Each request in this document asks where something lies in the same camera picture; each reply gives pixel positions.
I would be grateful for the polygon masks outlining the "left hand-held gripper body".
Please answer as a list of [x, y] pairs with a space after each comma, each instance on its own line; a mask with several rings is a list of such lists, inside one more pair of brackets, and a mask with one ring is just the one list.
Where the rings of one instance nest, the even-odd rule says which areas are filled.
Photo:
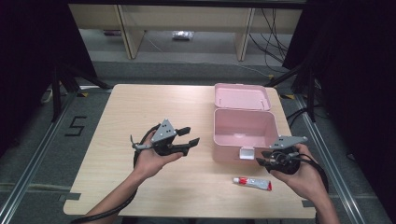
[[173, 141], [178, 136], [175, 128], [168, 119], [164, 119], [162, 123], [152, 127], [143, 137], [140, 143], [135, 143], [132, 139], [132, 147], [136, 152], [140, 153], [143, 149], [153, 148], [158, 155], [167, 156], [175, 152]]

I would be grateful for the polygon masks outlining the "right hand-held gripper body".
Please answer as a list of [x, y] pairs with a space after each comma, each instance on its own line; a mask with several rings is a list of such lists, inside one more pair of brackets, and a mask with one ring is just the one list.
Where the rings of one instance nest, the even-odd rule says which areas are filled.
[[286, 136], [280, 135], [275, 142], [269, 146], [273, 154], [270, 158], [264, 158], [271, 162], [269, 167], [265, 167], [268, 172], [271, 170], [279, 171], [283, 174], [293, 175], [300, 167], [299, 149], [296, 144], [307, 141], [305, 136]]

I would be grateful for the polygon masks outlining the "red and white ointment tube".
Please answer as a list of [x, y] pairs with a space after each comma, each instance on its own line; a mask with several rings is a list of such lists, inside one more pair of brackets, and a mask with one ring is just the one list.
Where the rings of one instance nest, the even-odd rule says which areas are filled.
[[251, 187], [255, 189], [262, 189], [271, 191], [272, 183], [269, 180], [250, 178], [250, 177], [234, 177], [233, 182], [240, 186]]

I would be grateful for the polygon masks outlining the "pink storage box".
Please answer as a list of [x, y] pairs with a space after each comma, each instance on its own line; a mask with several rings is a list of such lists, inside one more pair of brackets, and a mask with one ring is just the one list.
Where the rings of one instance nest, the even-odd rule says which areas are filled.
[[278, 138], [276, 116], [271, 108], [263, 86], [216, 84], [213, 159], [255, 163]]

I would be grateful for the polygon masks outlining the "person's right hand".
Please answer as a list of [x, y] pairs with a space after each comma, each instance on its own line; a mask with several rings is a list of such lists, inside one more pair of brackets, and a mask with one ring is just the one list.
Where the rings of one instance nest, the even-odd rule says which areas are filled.
[[318, 171], [307, 162], [301, 162], [299, 170], [293, 175], [271, 171], [271, 175], [287, 184], [296, 194], [312, 203], [328, 197], [327, 191]]

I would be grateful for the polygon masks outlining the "person's left hand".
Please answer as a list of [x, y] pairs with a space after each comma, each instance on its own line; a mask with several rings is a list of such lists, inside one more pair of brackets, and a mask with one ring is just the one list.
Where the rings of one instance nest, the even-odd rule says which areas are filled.
[[132, 176], [134, 179], [143, 182], [155, 176], [166, 164], [177, 161], [182, 157], [181, 152], [160, 156], [153, 148], [143, 149], [137, 157]]

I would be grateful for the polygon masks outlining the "silver foil packet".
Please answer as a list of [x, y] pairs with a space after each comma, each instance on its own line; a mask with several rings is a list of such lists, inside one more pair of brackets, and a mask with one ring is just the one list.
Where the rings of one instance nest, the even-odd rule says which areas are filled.
[[192, 31], [173, 31], [172, 38], [174, 40], [190, 41], [193, 39], [193, 32]]

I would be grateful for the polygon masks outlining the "beige wooden desk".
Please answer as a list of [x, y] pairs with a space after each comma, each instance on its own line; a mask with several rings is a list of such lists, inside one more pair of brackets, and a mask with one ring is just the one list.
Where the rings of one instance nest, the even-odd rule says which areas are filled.
[[71, 4], [80, 29], [120, 30], [127, 57], [133, 59], [146, 31], [233, 33], [236, 58], [243, 61], [250, 33], [291, 35], [302, 11], [280, 8], [149, 7]]

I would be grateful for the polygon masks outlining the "black curtain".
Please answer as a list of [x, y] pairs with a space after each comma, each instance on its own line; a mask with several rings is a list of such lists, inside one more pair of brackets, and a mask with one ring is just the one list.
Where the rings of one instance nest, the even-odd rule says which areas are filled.
[[65, 67], [96, 76], [69, 0], [0, 0], [0, 157]]
[[285, 67], [310, 51], [338, 131], [396, 222], [396, 0], [307, 0]]

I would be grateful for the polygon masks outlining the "metal floor rail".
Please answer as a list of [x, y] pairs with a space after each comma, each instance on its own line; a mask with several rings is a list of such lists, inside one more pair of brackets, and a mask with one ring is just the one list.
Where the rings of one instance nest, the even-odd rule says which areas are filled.
[[12, 191], [10, 192], [6, 202], [2, 206], [2, 209], [0, 210], [0, 224], [8, 224], [13, 218], [25, 192], [28, 190], [29, 184], [35, 176], [35, 173], [37, 172], [41, 162], [44, 160], [50, 148], [50, 144], [62, 125], [67, 110], [76, 97], [77, 95], [75, 93], [68, 93], [65, 96], [63, 105], [61, 106], [60, 114], [48, 127], [44, 137], [35, 150], [33, 157], [29, 160], [29, 163], [24, 169], [21, 177], [12, 188]]
[[328, 172], [328, 175], [332, 181], [332, 185], [335, 188], [341, 203], [343, 204], [346, 214], [352, 224], [367, 224], [363, 217], [361, 210], [353, 197], [351, 190], [347, 186], [346, 181], [342, 177], [336, 163], [328, 149], [317, 124], [311, 119], [308, 112], [303, 114], [304, 123], [311, 135], [312, 141], [315, 143], [318, 154], [320, 155], [324, 166]]

